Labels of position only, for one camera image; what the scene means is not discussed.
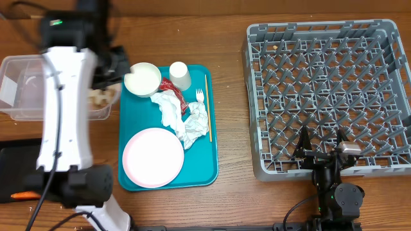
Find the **teal tray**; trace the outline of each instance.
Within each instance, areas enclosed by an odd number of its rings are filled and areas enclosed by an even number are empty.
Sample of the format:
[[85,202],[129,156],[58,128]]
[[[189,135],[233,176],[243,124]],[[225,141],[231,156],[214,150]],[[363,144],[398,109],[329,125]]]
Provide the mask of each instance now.
[[[159,67],[162,77],[169,78],[170,67]],[[156,189],[175,189],[182,187],[205,186],[213,183],[218,175],[218,152],[216,120],[214,114],[213,87],[211,85],[211,73],[202,65],[189,65],[191,86],[182,92],[187,102],[196,101],[195,89],[206,92],[204,75],[207,75],[208,94],[210,100],[210,116],[213,142],[210,142],[209,134],[198,138],[192,147],[184,152],[184,164],[179,175],[168,185]],[[185,121],[189,116],[189,109],[182,117]],[[129,191],[147,191],[133,183],[124,172],[123,150],[127,142],[137,132],[146,128],[165,128],[161,124],[161,112],[158,104],[152,103],[150,98],[140,98],[129,92],[123,83],[123,91],[120,98],[120,135],[118,155],[118,180],[120,185]]]

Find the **wooden chopstick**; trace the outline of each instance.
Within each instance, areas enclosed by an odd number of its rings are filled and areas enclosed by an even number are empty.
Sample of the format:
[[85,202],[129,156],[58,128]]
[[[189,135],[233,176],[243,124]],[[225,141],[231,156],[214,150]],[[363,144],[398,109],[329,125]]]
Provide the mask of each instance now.
[[210,133],[210,142],[213,141],[213,138],[211,136],[211,117],[210,117],[210,99],[208,98],[208,85],[207,85],[207,75],[204,75],[205,79],[205,95],[207,96],[207,111],[208,111],[208,130]]

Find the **wooden table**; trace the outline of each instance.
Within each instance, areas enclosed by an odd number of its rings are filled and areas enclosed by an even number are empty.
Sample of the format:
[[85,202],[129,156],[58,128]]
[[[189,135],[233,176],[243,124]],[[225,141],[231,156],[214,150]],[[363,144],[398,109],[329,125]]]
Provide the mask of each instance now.
[[[260,182],[252,172],[249,107],[241,67],[241,45],[247,26],[261,22],[392,19],[411,57],[411,15],[408,13],[356,13],[305,15],[251,15],[225,17],[124,18],[116,40],[123,44],[130,63],[170,65],[174,61],[202,64],[213,77],[220,174],[207,187],[148,192],[127,192],[115,181],[114,195],[138,225],[168,227],[271,225],[281,222],[298,201],[315,192],[311,182]],[[35,31],[33,21],[23,22]],[[0,58],[36,51],[0,22]],[[42,123],[12,121],[0,115],[0,140],[40,137]],[[110,164],[117,178],[119,105],[105,121],[90,125],[96,164]],[[365,190],[361,208],[364,230],[411,230],[411,177],[346,178]],[[289,221],[304,221],[316,213],[316,202],[297,209]],[[0,230],[24,230],[36,202],[0,205]],[[72,213],[57,203],[43,204],[33,230],[49,227]],[[62,230],[85,229],[76,218]]]

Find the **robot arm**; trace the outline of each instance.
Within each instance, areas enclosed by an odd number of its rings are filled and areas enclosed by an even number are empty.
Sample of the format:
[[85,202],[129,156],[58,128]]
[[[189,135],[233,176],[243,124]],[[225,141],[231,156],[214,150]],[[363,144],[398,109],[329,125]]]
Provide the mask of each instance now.
[[[129,231],[132,219],[112,195],[111,167],[94,166],[89,145],[89,88],[118,83],[130,71],[123,48],[110,48],[108,10],[107,0],[79,0],[76,11],[50,11],[41,21],[43,137],[37,172],[26,179],[26,185],[40,193],[47,191],[47,200],[91,213],[105,230]],[[54,180],[47,188],[50,177]],[[91,217],[83,216],[100,230]]]
[[[343,183],[340,172],[354,166],[361,157],[359,145],[350,142],[342,130],[337,131],[337,146],[329,153],[313,151],[307,127],[301,128],[300,139],[293,153],[301,158],[301,168],[313,170],[312,181],[317,188],[319,216],[313,216],[305,224],[296,228],[301,231],[361,231],[354,219],[360,217],[360,207],[365,196],[364,190],[353,184]],[[286,218],[274,227],[287,229]]]

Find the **wooden surface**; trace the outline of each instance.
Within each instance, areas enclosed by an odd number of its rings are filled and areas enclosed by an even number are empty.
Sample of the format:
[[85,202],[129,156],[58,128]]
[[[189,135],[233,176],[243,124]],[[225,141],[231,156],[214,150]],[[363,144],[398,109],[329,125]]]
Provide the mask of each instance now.
[[[260,182],[252,172],[249,141],[249,108],[240,49],[246,28],[259,22],[393,19],[411,57],[411,15],[407,13],[306,14],[225,17],[139,17],[123,19],[119,37],[130,63],[170,65],[174,61],[202,64],[213,79],[220,174],[207,187],[148,192],[127,192],[115,181],[114,196],[138,225],[168,227],[271,225],[281,222],[298,201],[315,192],[310,182]],[[34,31],[34,22],[24,22]],[[0,58],[35,51],[16,32],[0,22]],[[119,105],[105,121],[90,125],[91,148],[96,164],[110,164],[117,178]],[[0,140],[40,137],[42,123],[12,121],[0,115]],[[359,221],[364,230],[411,230],[411,177],[346,178],[365,190]],[[0,230],[24,230],[36,202],[0,205]],[[316,203],[297,209],[289,221],[304,221],[316,213]],[[57,203],[46,202],[33,230],[47,230],[70,215]],[[64,225],[87,227],[78,218]]]
[[[0,12],[14,19],[28,19],[40,11],[21,7],[10,14],[7,6],[15,0],[1,0]],[[77,0],[31,0],[52,10],[72,10]],[[365,13],[411,12],[409,0],[111,0],[127,17],[182,15],[252,15],[271,13]]]

